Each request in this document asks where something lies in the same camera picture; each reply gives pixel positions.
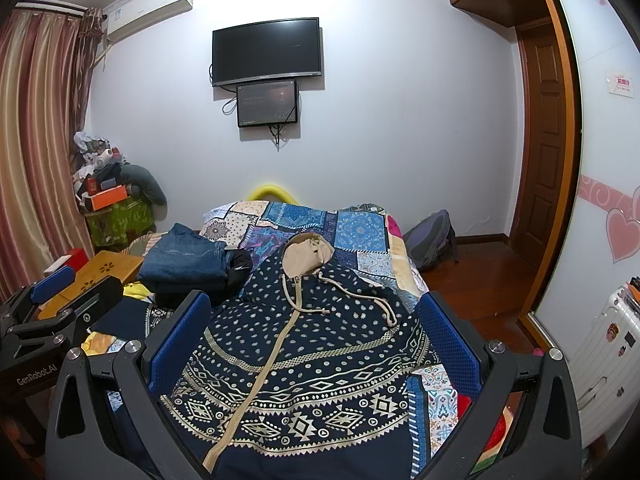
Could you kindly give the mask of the white air conditioner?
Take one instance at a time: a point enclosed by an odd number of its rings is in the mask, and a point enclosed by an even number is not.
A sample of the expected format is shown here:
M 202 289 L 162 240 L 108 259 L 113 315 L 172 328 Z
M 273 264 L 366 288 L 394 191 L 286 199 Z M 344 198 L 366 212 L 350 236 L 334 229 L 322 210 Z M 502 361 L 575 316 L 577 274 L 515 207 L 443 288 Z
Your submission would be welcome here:
M 108 14 L 106 40 L 116 44 L 192 8 L 193 0 L 130 0 Z

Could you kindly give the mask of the black folded garment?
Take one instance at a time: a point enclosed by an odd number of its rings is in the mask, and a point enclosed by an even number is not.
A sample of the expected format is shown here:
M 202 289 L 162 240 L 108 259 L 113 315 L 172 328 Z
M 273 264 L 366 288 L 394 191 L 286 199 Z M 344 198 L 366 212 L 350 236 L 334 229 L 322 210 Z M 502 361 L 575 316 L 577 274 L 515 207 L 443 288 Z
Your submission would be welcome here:
M 253 260 L 245 249 L 232 249 L 224 253 L 224 270 L 228 276 L 228 287 L 238 292 L 253 271 Z

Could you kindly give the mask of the blue patchwork quilt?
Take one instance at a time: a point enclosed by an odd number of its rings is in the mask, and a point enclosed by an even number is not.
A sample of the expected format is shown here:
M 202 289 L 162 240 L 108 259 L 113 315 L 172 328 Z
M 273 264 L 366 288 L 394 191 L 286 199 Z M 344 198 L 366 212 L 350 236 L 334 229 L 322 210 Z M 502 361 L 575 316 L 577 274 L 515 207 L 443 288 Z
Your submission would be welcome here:
M 272 203 L 198 244 L 250 261 L 160 407 L 215 479 L 413 479 L 471 403 L 416 316 L 392 220 Z

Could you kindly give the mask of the green covered side table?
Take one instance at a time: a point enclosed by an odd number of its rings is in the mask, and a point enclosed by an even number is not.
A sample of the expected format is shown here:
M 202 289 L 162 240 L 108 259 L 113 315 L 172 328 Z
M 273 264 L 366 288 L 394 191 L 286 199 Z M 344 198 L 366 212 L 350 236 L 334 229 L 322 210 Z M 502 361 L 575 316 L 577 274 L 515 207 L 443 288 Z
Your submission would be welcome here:
M 97 248 L 126 246 L 155 226 L 151 205 L 144 198 L 128 197 L 85 218 Z

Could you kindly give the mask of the grey purple backpack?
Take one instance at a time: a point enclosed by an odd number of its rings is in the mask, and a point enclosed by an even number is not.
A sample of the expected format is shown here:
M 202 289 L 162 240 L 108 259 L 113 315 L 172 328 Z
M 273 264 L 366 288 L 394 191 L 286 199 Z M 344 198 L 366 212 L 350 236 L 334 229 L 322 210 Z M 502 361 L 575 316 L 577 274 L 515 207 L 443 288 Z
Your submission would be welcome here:
M 459 262 L 457 234 L 446 209 L 430 214 L 402 239 L 409 258 L 419 270 L 434 269 L 448 256 Z

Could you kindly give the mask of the wooden door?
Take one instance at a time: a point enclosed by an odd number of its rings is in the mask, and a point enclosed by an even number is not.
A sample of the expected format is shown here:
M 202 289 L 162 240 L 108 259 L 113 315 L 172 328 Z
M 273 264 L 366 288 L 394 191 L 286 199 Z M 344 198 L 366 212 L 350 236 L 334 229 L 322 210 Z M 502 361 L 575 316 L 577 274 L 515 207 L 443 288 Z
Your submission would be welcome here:
M 523 63 L 525 136 L 511 233 L 514 252 L 535 268 L 547 248 L 563 173 L 565 88 L 551 23 L 518 31 Z

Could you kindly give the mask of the red box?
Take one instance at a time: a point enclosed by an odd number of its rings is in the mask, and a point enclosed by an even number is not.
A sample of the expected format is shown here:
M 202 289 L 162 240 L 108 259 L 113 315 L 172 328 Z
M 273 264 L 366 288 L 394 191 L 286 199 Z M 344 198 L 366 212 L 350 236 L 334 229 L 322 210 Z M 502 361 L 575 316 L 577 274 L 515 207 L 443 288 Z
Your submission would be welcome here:
M 83 266 L 89 262 L 87 253 L 82 248 L 72 248 L 65 255 L 57 258 L 50 266 L 44 269 L 43 274 L 48 276 L 53 274 L 57 270 L 62 269 L 63 266 L 69 266 L 77 273 Z

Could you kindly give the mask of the wooden lap desk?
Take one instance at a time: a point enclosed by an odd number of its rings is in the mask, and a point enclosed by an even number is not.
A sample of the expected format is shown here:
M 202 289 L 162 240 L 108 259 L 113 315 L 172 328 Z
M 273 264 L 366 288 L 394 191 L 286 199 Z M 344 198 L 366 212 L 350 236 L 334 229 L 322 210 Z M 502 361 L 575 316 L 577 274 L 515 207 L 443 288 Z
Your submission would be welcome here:
M 122 284 L 132 282 L 138 275 L 143 258 L 102 250 L 76 274 L 75 281 L 47 301 L 38 311 L 38 320 L 53 318 L 59 310 L 107 276 L 118 278 Z

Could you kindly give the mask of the large wall television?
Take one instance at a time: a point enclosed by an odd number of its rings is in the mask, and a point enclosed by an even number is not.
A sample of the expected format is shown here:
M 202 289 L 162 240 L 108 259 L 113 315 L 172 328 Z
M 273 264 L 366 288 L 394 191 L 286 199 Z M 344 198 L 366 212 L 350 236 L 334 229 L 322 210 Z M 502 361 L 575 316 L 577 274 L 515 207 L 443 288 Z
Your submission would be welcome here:
M 214 87 L 322 75 L 318 18 L 291 18 L 216 29 L 210 82 Z

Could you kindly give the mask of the navy patterned hooded jacket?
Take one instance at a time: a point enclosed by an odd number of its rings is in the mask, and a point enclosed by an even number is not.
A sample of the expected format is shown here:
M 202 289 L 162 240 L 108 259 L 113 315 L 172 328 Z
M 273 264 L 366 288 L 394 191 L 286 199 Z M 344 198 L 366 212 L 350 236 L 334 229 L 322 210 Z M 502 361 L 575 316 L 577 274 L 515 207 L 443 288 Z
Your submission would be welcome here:
M 302 233 L 220 306 L 163 406 L 214 479 L 407 479 L 408 381 L 437 360 L 393 289 Z

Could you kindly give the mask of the striped red curtain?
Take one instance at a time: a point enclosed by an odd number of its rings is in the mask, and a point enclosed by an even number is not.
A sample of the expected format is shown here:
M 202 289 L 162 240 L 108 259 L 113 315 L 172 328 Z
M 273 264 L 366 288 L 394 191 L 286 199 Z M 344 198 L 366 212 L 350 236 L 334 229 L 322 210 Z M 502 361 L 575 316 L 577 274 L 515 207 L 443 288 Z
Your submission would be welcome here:
M 1 27 L 1 297 L 92 245 L 75 198 L 103 14 L 16 9 Z

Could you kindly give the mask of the small wall monitor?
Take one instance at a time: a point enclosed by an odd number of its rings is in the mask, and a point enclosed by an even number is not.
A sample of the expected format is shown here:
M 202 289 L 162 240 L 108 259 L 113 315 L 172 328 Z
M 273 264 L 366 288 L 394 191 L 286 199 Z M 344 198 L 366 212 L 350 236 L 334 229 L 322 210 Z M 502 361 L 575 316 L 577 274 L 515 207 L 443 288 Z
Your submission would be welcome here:
M 241 84 L 236 88 L 239 128 L 295 124 L 298 119 L 298 87 L 295 80 Z

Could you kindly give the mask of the orange box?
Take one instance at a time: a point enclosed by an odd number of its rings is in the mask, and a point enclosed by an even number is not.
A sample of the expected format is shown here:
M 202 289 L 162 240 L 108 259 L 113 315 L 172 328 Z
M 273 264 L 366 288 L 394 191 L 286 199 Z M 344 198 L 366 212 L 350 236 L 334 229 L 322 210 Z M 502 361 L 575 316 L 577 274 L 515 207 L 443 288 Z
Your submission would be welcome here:
M 88 211 L 98 211 L 126 200 L 128 193 L 123 185 L 114 186 L 93 196 L 86 197 L 85 207 Z

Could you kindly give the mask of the folded blue jeans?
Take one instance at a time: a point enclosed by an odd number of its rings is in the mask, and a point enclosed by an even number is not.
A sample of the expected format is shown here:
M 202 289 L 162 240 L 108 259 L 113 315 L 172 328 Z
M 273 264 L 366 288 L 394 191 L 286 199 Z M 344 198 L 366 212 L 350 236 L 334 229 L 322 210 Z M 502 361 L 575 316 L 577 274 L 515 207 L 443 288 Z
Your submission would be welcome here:
M 175 223 L 144 257 L 138 278 L 151 284 L 200 284 L 228 278 L 226 243 Z

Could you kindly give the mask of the white suitcase with stickers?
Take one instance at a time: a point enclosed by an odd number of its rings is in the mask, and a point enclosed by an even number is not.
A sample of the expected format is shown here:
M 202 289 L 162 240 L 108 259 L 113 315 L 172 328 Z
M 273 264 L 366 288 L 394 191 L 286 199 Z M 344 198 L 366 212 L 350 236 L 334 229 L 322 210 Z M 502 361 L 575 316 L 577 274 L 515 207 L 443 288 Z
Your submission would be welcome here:
M 629 286 L 608 298 L 568 367 L 586 448 L 639 401 L 639 301 Z

